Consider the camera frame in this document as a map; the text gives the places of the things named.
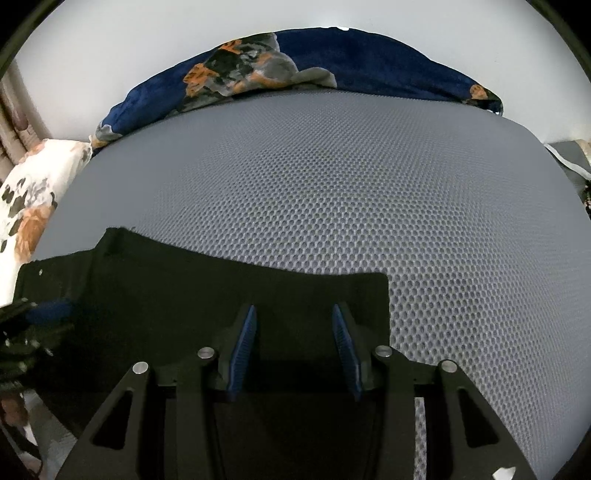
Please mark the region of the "person's left hand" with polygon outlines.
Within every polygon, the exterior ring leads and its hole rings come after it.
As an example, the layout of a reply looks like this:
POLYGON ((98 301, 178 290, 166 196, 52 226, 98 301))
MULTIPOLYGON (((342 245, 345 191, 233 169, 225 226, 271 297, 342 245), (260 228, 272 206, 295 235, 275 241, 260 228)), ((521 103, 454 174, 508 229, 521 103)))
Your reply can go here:
POLYGON ((29 413, 19 393, 2 394, 1 411, 4 422, 11 427, 24 428, 29 424, 29 413))

